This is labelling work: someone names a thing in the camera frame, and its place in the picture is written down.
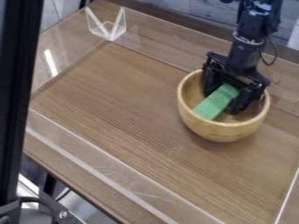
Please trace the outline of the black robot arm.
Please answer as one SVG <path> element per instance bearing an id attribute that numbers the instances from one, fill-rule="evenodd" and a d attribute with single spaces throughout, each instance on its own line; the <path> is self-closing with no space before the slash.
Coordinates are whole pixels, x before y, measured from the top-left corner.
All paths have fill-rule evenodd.
<path id="1" fill-rule="evenodd" d="M 277 32 L 284 0 L 237 0 L 237 28 L 228 55 L 206 52 L 202 64 L 204 96 L 228 84 L 237 90 L 237 96 L 228 103 L 232 115 L 242 112 L 252 102 L 264 98 L 269 79 L 257 71 L 257 63 L 266 62 L 262 51 L 272 33 Z"/>

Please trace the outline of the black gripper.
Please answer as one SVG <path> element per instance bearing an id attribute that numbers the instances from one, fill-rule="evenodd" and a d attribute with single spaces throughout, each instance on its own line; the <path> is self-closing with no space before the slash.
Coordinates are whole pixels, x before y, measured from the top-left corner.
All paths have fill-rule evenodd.
<path id="1" fill-rule="evenodd" d="M 269 79 L 253 68 L 238 70 L 226 64 L 228 57 L 214 52 L 206 52 L 206 61 L 202 63 L 202 87 L 204 96 L 225 85 L 230 101 L 226 112 L 237 115 L 253 101 L 260 101 L 265 88 L 269 86 Z"/>

